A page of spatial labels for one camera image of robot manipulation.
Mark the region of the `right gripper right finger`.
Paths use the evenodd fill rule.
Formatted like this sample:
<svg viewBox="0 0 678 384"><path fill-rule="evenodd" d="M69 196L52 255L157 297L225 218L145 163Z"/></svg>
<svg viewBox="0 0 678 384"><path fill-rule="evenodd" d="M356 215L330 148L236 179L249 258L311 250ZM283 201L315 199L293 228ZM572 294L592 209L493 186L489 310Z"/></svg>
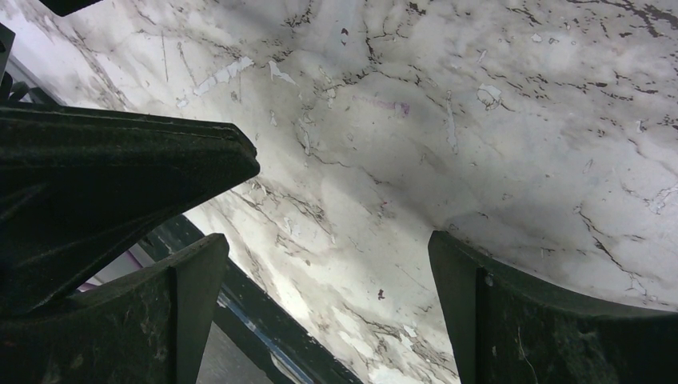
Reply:
<svg viewBox="0 0 678 384"><path fill-rule="evenodd" d="M578 294L443 231L429 261L463 383L674 383L677 316Z"/></svg>

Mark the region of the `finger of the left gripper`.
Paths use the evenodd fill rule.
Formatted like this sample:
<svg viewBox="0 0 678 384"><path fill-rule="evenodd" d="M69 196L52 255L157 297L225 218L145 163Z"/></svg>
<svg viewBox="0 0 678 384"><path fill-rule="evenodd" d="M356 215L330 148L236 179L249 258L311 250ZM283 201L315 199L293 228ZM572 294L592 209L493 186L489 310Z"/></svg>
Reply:
<svg viewBox="0 0 678 384"><path fill-rule="evenodd" d="M231 123L2 104L2 316L65 297L164 221L259 170Z"/></svg>

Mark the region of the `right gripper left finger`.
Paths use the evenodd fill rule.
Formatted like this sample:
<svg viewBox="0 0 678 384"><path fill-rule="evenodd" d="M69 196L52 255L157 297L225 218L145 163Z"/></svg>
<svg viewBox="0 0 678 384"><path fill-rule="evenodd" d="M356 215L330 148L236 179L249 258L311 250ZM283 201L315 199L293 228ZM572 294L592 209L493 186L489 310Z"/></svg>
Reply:
<svg viewBox="0 0 678 384"><path fill-rule="evenodd" d="M229 245L210 234L98 288L1 321L4 383L194 383Z"/></svg>

